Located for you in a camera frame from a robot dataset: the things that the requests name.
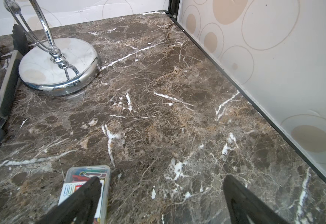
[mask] beige circle pattern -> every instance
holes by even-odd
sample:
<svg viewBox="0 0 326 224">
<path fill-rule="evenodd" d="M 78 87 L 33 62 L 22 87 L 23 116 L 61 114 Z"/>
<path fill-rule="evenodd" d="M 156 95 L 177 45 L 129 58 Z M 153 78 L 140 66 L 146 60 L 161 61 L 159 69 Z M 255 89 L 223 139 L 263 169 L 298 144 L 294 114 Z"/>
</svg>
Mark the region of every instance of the beige circle pattern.
<svg viewBox="0 0 326 224">
<path fill-rule="evenodd" d="M 194 33 L 197 28 L 197 20 L 193 14 L 189 14 L 186 21 L 187 30 L 190 33 Z"/>
<path fill-rule="evenodd" d="M 204 47 L 210 52 L 213 53 L 216 50 L 218 45 L 218 39 L 213 32 L 209 32 L 204 38 Z"/>
<path fill-rule="evenodd" d="M 239 45 L 229 47 L 224 51 L 220 61 L 228 69 L 233 69 L 231 72 L 241 85 L 247 83 L 253 76 L 255 69 L 254 57 L 246 47 Z"/>
<path fill-rule="evenodd" d="M 187 31 L 194 37 L 200 33 L 201 19 L 200 12 L 195 5 L 189 5 L 182 15 L 180 23 L 186 26 Z"/>
<path fill-rule="evenodd" d="M 326 151 L 326 132 L 311 125 L 300 125 L 291 131 L 291 137 L 310 152 Z"/>
<path fill-rule="evenodd" d="M 247 0 L 213 0 L 215 19 L 224 25 L 237 20 L 244 11 Z"/>
<path fill-rule="evenodd" d="M 282 121 L 280 126 L 318 163 L 326 164 L 326 118 L 297 114 Z"/>
<path fill-rule="evenodd" d="M 219 58 L 224 48 L 224 34 L 220 26 L 216 23 L 208 23 L 205 25 L 199 35 L 199 42 L 205 49 Z"/>
<path fill-rule="evenodd" d="M 52 27 L 52 25 L 50 24 L 49 21 L 47 21 L 48 25 L 49 25 L 49 28 Z M 42 29 L 42 25 L 41 25 L 41 22 L 39 20 L 39 18 L 37 16 L 33 16 L 33 17 L 30 17 L 28 20 L 27 20 L 27 24 L 29 25 L 29 27 L 32 29 L 32 30 L 39 30 L 39 29 Z"/>
<path fill-rule="evenodd" d="M 265 48 L 265 49 L 259 49 L 259 48 L 252 47 L 249 43 L 247 43 L 247 41 L 246 41 L 246 39 L 245 39 L 245 37 L 244 37 L 243 30 L 242 30 L 242 28 L 243 28 L 243 24 L 244 24 L 244 21 L 245 21 L 245 17 L 246 17 L 246 13 L 249 11 L 250 6 L 251 6 L 255 1 L 258 1 L 258 0 L 253 0 L 253 1 L 250 3 L 250 5 L 247 7 L 246 11 L 245 11 L 244 17 L 243 17 L 243 19 L 242 19 L 242 24 L 241 24 L 241 35 L 242 35 L 242 38 L 243 38 L 243 40 L 244 40 L 244 42 L 245 42 L 246 45 L 248 45 L 249 47 L 251 47 L 252 49 L 257 50 L 257 51 L 265 51 L 265 50 L 269 50 L 269 49 L 271 49 L 271 48 L 276 47 L 276 46 L 279 45 L 280 43 L 284 42 L 284 40 L 286 40 L 286 38 L 288 38 L 288 37 L 290 36 L 291 32 L 295 29 L 296 24 L 297 24 L 297 21 L 298 21 L 298 19 L 299 19 L 299 17 L 300 17 L 300 7 L 301 7 L 301 4 L 300 4 L 300 0 L 296 0 L 297 3 L 298 3 L 298 13 L 297 13 L 297 16 L 296 16 L 296 21 L 295 21 L 294 25 L 292 26 L 292 29 L 290 30 L 290 32 L 289 32 L 289 33 L 288 33 L 288 34 L 287 34 L 287 35 L 286 35 L 286 36 L 285 36 L 285 37 L 284 37 L 280 42 L 278 42 L 277 44 L 275 44 L 275 45 L 273 45 L 273 46 L 271 46 L 271 47 Z"/>
</svg>

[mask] marble countertop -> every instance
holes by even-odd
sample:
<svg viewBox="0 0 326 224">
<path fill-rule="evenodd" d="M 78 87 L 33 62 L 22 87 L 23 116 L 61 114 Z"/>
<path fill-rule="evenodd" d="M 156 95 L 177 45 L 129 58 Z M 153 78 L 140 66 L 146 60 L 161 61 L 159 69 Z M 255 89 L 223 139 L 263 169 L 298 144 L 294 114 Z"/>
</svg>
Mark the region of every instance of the marble countertop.
<svg viewBox="0 0 326 224">
<path fill-rule="evenodd" d="M 326 184 L 168 16 L 52 32 L 92 44 L 103 69 L 63 97 L 19 87 L 0 143 L 0 223 L 37 221 L 69 168 L 100 164 L 112 169 L 108 224 L 230 223 L 228 174 L 288 222 L 326 223 Z M 11 37 L 0 45 L 8 53 Z"/>
</svg>

